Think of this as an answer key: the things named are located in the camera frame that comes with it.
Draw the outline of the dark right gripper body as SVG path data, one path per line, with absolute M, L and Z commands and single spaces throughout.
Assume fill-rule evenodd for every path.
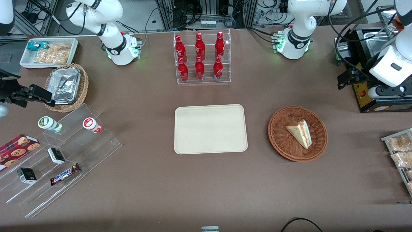
M 21 76 L 0 69 L 0 101 L 1 103 L 16 104 L 12 94 L 21 90 L 18 79 Z

